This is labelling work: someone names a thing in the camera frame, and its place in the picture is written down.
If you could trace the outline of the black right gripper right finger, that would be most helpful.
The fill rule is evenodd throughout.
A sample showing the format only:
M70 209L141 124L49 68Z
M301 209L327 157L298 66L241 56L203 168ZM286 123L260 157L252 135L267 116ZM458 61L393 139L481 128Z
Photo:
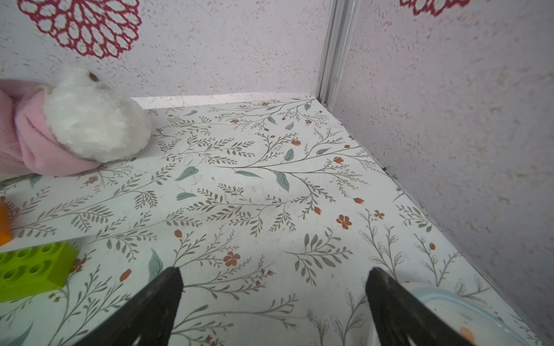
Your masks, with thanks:
M381 345L472 345L383 269L369 271L365 291Z

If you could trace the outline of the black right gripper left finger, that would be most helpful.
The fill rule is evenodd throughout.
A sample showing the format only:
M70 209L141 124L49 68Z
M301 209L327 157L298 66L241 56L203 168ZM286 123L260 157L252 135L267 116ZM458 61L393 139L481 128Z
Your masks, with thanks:
M165 269L77 344L167 345L182 290L180 270L173 267Z

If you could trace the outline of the lime green lego brick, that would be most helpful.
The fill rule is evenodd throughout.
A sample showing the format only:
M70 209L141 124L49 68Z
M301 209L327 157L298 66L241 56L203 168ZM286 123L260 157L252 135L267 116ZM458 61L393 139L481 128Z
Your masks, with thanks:
M79 250L69 242L1 254L1 302L42 294L65 286Z

